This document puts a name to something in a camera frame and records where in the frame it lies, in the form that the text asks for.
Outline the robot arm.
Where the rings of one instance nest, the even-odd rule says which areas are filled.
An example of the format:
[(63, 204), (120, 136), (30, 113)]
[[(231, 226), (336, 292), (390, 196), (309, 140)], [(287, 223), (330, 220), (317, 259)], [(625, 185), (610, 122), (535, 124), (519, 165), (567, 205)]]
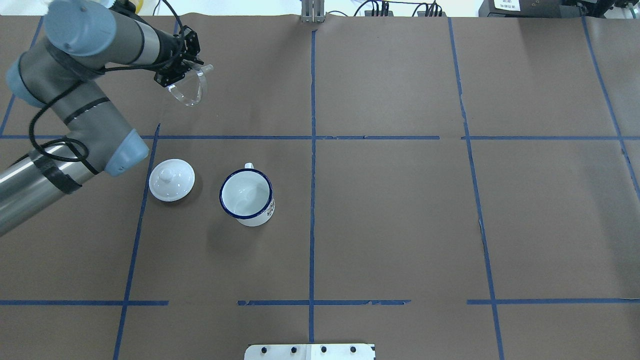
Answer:
[(43, 16), (45, 38), (6, 73), (19, 100), (36, 107), (32, 146), (1, 173), (1, 234), (78, 191), (100, 173), (117, 177), (150, 150), (96, 79), (146, 70), (164, 88), (202, 61), (198, 34), (178, 15), (176, 34), (153, 27), (118, 1), (53, 0)]

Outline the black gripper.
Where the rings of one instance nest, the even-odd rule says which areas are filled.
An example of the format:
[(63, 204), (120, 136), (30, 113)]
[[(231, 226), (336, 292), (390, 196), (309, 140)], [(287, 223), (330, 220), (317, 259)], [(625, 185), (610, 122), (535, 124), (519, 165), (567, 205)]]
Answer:
[(167, 64), (155, 71), (155, 82), (163, 88), (182, 80), (187, 71), (198, 71), (204, 66), (199, 59), (201, 46), (198, 34), (189, 26), (182, 26), (177, 39), (178, 51), (167, 60)]

